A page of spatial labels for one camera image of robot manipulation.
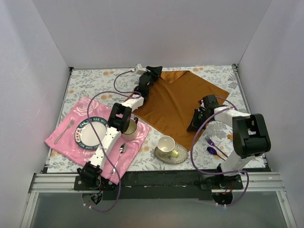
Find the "cup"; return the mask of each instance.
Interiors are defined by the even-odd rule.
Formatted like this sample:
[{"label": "cup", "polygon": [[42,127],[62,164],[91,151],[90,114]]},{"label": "cup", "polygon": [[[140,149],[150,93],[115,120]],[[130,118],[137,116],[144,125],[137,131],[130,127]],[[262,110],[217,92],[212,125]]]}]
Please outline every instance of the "cup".
[{"label": "cup", "polygon": [[174,149],[175,141],[170,136],[163,136],[157,142],[157,148],[159,149],[159,155],[163,158],[172,156],[174,158],[179,157],[179,153]]},{"label": "cup", "polygon": [[133,140],[137,136],[137,122],[138,118],[135,117],[134,120],[130,120],[128,129],[122,134],[122,137],[126,140]]}]

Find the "plate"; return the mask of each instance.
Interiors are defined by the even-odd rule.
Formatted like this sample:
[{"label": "plate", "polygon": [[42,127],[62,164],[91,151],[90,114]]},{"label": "plate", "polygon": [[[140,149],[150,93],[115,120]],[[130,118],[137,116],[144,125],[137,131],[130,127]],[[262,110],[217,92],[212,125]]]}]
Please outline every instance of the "plate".
[{"label": "plate", "polygon": [[[99,138],[103,140],[106,133],[106,124],[108,122],[104,118],[98,116],[90,117],[90,119]],[[77,126],[75,130],[75,141],[78,146],[85,150],[96,150],[98,148],[99,141],[89,119],[85,119]]]}]

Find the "brown cloth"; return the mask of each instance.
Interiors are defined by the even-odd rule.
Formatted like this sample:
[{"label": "brown cloth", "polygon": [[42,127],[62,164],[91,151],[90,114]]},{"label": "brown cloth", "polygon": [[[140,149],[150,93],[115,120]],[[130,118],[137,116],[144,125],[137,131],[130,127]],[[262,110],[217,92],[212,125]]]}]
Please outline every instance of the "brown cloth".
[{"label": "brown cloth", "polygon": [[189,151],[196,132],[186,130],[198,101],[212,94],[227,98],[229,93],[190,71],[162,72],[161,77],[164,80],[159,78],[154,83],[148,101],[134,114]]}]

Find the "gold handle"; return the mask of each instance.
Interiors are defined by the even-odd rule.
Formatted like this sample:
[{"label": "gold handle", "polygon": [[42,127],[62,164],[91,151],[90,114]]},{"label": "gold handle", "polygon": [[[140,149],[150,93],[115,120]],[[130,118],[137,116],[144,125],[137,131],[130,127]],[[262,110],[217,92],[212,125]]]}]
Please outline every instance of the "gold handle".
[{"label": "gold handle", "polygon": [[176,150],[172,150],[170,152],[170,156],[172,156],[174,158],[178,158],[180,156],[180,153],[178,153]]}]

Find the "white wall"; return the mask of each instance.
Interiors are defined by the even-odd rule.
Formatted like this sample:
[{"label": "white wall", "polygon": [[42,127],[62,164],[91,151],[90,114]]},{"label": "white wall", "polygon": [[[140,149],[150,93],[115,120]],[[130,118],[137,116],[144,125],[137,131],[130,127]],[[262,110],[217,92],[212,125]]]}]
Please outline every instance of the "white wall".
[{"label": "white wall", "polygon": [[31,0],[0,0],[0,227],[19,227],[43,168],[68,67]]},{"label": "white wall", "polygon": [[33,0],[70,67],[238,63],[271,0]]},{"label": "white wall", "polygon": [[298,227],[304,227],[304,1],[273,0],[239,64],[250,108],[265,117],[271,151]]}]

